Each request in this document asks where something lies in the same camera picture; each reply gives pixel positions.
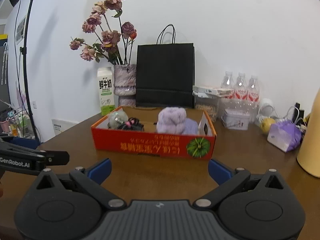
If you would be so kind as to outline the purple ceramic vase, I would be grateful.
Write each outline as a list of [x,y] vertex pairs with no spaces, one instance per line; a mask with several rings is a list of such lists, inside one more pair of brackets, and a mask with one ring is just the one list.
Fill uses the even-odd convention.
[[114,93],[119,106],[136,106],[136,65],[114,66]]

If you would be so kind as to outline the yellow green pear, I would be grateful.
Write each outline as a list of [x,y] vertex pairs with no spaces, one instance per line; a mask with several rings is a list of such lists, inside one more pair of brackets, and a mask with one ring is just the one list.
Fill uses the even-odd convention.
[[260,123],[259,127],[263,134],[268,134],[272,124],[275,124],[276,121],[272,118],[264,118]]

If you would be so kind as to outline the black light stand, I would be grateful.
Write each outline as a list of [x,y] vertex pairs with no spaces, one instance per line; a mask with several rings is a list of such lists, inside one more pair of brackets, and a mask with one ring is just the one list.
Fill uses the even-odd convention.
[[[14,7],[20,0],[9,0],[11,5]],[[31,9],[33,6],[33,1],[30,0],[28,5],[28,11],[25,19],[25,28],[24,28],[24,37],[23,37],[23,47],[20,49],[22,56],[23,56],[23,82],[24,82],[24,90],[25,90],[25,97],[26,97],[26,104],[25,107],[23,101],[22,101],[22,108],[26,111],[27,115],[29,116],[31,127],[33,129],[33,133],[35,136],[35,140],[38,145],[40,145],[40,139],[36,130],[34,118],[33,118],[33,112],[31,110],[31,102],[30,102],[30,96],[29,96],[29,87],[28,87],[28,76],[27,76],[27,36],[28,36],[28,29],[29,29],[29,20],[31,15]]]

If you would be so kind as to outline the green white milk carton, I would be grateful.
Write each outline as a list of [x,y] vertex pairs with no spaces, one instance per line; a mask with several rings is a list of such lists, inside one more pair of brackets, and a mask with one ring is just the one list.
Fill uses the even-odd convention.
[[114,80],[111,67],[102,67],[97,71],[99,102],[102,116],[112,112],[116,105],[114,101]]

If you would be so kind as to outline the red cardboard pumpkin box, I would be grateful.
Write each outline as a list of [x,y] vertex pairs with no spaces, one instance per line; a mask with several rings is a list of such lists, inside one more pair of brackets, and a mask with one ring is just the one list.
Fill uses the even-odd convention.
[[137,118],[144,131],[112,129],[110,116],[103,116],[91,126],[97,150],[129,154],[157,155],[166,158],[208,160],[212,157],[216,130],[207,112],[186,109],[187,117],[197,122],[197,134],[161,134],[156,132],[156,121],[161,108],[136,108],[121,106],[114,111],[124,111],[128,117]]

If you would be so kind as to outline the white rectangular tin box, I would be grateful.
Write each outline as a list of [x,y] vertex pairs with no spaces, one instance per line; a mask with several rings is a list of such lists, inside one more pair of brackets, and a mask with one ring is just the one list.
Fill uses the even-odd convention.
[[246,131],[249,126],[250,114],[239,109],[225,109],[221,120],[227,129]]

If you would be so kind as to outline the left water bottle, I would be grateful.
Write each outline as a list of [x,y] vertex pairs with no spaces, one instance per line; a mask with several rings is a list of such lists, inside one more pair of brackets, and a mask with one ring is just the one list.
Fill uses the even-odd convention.
[[230,91],[227,95],[221,100],[221,107],[224,110],[226,107],[232,103],[234,99],[234,80],[233,72],[226,71],[225,76],[221,82],[221,88],[229,89]]

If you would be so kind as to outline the water bottle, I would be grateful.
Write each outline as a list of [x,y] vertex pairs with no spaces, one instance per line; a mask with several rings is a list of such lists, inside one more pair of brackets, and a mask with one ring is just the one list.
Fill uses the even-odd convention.
[[236,109],[246,110],[246,102],[248,96],[247,82],[245,73],[239,73],[234,86],[234,99]]
[[221,82],[221,88],[229,89],[230,91],[227,95],[221,100],[221,107],[224,110],[226,107],[232,103],[234,99],[234,80],[233,72],[226,71],[225,76]]
[[250,106],[250,113],[254,113],[254,110],[256,109],[256,106],[259,102],[259,96],[260,96],[260,87],[258,83],[258,77],[255,75],[252,75],[248,87],[247,87],[247,100],[249,102]]

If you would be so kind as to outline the black paper shopping bag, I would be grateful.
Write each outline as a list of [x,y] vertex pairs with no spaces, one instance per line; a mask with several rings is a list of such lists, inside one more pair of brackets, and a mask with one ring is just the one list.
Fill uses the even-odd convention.
[[163,29],[156,44],[137,48],[136,106],[194,108],[194,44],[176,43],[174,25],[166,27],[172,28],[171,43],[162,43]]

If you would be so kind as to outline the purple knitted drawstring bag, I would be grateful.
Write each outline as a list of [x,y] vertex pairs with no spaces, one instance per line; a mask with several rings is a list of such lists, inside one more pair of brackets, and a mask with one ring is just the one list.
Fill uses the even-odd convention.
[[185,119],[185,128],[183,131],[183,135],[197,135],[199,130],[198,123],[190,118]]

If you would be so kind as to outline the right water bottle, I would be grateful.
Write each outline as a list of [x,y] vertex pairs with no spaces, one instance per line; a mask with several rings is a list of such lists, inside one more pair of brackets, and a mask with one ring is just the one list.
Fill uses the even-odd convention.
[[247,100],[249,102],[250,106],[250,113],[254,113],[254,110],[256,109],[256,106],[259,102],[259,96],[260,96],[260,87],[258,83],[258,77],[255,75],[252,75],[248,87],[247,87]]

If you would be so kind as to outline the middle water bottle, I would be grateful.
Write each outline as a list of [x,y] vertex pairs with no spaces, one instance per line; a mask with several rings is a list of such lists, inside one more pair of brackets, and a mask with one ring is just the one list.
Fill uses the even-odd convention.
[[239,73],[234,86],[234,99],[236,109],[246,110],[246,102],[248,96],[247,82],[245,73]]

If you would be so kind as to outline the dried pink rose bouquet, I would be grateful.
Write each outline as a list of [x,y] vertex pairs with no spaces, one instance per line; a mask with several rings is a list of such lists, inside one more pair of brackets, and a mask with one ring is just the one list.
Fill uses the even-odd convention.
[[[88,62],[107,59],[114,66],[129,65],[137,30],[131,22],[121,21],[123,1],[103,0],[95,3],[91,14],[82,24],[82,32],[94,34],[96,41],[90,44],[83,38],[72,38],[70,49],[81,49],[80,57]],[[114,12],[112,18],[118,20],[119,30],[111,28],[106,15],[108,11]]]

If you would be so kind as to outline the iridescent pouch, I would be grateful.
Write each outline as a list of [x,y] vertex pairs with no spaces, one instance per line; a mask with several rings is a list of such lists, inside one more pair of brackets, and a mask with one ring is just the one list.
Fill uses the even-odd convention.
[[129,117],[124,111],[115,111],[108,116],[108,128],[117,129],[129,120]]

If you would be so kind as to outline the fluffy lilac plush pouch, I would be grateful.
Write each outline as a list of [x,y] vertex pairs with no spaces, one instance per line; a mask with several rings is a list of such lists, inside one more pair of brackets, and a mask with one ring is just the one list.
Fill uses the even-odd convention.
[[158,114],[157,133],[182,134],[185,129],[187,113],[181,107],[166,107]]

